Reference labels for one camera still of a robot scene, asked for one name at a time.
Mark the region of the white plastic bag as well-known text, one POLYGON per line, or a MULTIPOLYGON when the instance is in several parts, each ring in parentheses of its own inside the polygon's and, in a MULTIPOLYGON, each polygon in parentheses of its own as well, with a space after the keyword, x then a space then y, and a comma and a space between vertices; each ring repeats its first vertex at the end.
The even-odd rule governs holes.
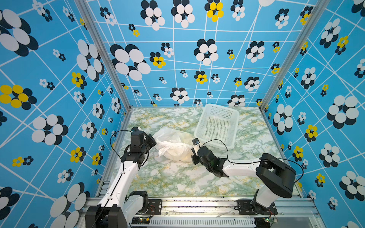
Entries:
POLYGON ((164 156, 171 161, 192 162, 192 148, 194 136, 180 130, 163 127, 157 131, 153 138, 159 156, 164 156))

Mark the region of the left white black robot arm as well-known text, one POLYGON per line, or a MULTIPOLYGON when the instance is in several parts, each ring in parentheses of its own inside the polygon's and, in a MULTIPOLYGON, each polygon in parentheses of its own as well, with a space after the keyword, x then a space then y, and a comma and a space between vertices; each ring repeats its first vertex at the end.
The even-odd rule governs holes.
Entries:
POLYGON ((120 168, 113 183, 97 206, 89 207, 85 215, 87 228, 128 228, 137 213, 148 210, 146 191, 128 194, 133 179, 149 158, 149 151, 156 146, 155 139, 133 127, 130 144, 120 157, 120 168))

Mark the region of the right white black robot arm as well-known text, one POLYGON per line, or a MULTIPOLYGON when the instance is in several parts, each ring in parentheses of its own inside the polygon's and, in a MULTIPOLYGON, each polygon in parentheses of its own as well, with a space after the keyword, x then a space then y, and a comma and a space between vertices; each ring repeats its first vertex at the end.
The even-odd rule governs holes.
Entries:
POLYGON ((264 186, 255 192, 252 207, 268 209, 278 198, 290 199, 295 185, 296 171, 282 160, 264 153, 256 160, 232 162, 219 158, 206 146, 192 149, 192 161, 203 165, 219 178, 247 176, 260 179, 264 186))

